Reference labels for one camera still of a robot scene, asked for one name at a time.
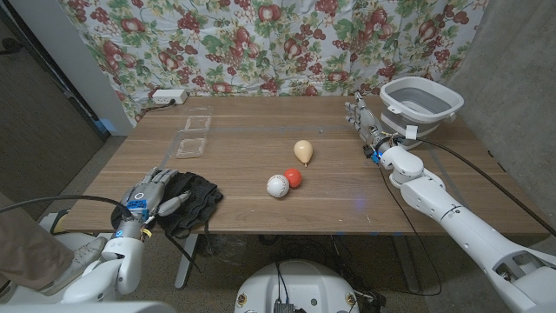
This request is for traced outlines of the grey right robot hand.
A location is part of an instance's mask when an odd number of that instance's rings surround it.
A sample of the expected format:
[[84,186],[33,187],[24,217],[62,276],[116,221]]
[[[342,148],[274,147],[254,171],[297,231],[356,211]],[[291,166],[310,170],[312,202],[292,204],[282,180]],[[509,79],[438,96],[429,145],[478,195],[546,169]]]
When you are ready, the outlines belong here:
[[354,93],[355,103],[345,102],[346,120],[358,131],[365,142],[363,146],[366,158],[379,163],[382,154],[391,147],[391,135],[382,128],[381,123],[367,104],[359,91]]

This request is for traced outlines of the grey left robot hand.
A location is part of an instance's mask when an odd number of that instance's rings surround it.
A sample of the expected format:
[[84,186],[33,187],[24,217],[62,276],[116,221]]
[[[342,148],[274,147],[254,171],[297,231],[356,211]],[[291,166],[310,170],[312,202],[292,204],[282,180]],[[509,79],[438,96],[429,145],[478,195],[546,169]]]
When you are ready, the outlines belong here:
[[153,168],[141,182],[129,189],[122,197],[121,204],[129,210],[130,216],[122,216],[113,237],[142,239],[142,231],[156,217],[169,216],[189,199],[189,190],[163,200],[166,185],[178,173],[177,170]]

